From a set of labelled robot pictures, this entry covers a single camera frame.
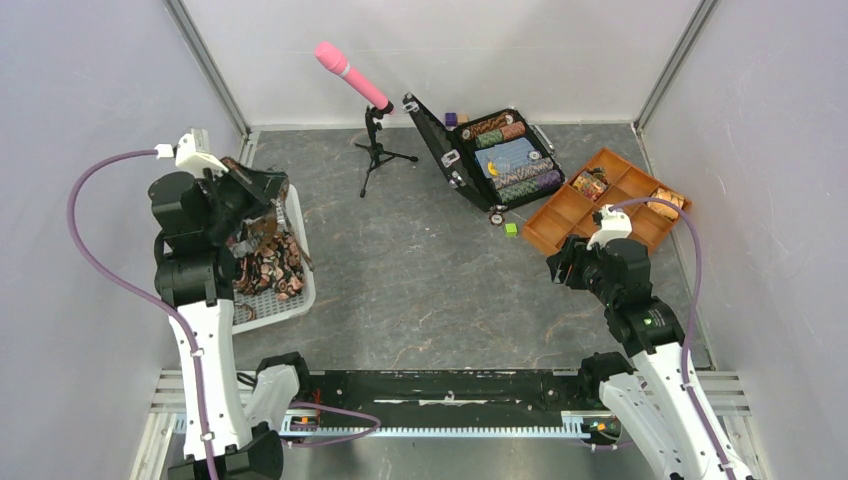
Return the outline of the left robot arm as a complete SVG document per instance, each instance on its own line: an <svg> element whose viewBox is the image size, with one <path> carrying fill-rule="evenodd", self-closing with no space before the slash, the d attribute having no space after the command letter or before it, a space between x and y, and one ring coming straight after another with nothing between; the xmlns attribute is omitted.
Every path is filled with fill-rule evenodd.
<svg viewBox="0 0 848 480"><path fill-rule="evenodd" d="M290 407L314 394L297 352L267 357L243 402L233 353L236 261L227 245L246 220L275 209L287 186L283 173L239 165L201 176L178 171L148 189L160 226L154 241L156 302L177 342L186 402L183 458L170 479L279 479L280 436Z"/></svg>

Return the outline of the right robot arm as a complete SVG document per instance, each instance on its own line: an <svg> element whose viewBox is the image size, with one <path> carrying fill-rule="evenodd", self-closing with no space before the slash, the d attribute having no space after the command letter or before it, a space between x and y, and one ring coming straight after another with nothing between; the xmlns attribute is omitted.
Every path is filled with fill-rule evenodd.
<svg viewBox="0 0 848 480"><path fill-rule="evenodd" d="M623 348L582 361L580 400L614 414L658 479L753 478L706 398L680 322L653 293L646 246L571 235L547 265L553 282L601 303Z"/></svg>

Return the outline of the orange compartment tray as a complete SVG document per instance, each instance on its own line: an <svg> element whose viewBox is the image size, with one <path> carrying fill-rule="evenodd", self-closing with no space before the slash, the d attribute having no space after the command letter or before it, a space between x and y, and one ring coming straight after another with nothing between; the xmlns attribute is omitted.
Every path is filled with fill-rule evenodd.
<svg viewBox="0 0 848 480"><path fill-rule="evenodd" d="M598 200L591 201L578 193L571 183L582 171L595 167L606 170L610 186ZM521 236L540 252L554 254L564 245L567 236L589 237L597 231L592 215L602 206L650 197L660 186L673 190L619 154L602 148L531 215L521 229ZM689 211L691 201L685 198L684 211ZM646 203L627 205L623 211L632 223L630 237L645 244L649 251L654 251L680 217L670 222L649 209Z"/></svg>

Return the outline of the black floral tie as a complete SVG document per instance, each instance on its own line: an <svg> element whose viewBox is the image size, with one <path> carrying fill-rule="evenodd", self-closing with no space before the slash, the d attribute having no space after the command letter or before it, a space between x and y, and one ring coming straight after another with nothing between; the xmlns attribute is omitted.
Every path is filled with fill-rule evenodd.
<svg viewBox="0 0 848 480"><path fill-rule="evenodd" d="M293 234L276 223L246 225L227 242L236 259L235 290L242 295L274 291L280 300L303 287L301 252Z"/></svg>

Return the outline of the white plastic basket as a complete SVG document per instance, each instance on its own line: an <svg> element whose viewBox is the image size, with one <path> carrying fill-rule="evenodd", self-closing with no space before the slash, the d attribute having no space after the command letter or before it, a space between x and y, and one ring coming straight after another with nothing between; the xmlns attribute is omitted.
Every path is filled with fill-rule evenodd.
<svg viewBox="0 0 848 480"><path fill-rule="evenodd" d="M305 315L316 301L317 289L314 265L310 256L311 252L306 236L299 192L294 185L289 187L284 205L277 208L277 215L279 217L285 216L289 220L285 228L295 236L297 244L301 248L301 253L306 256L306 259L301 261L303 269L302 290L299 294L286 300L280 300L274 291L247 296L237 293L232 329L234 335Z"/></svg>

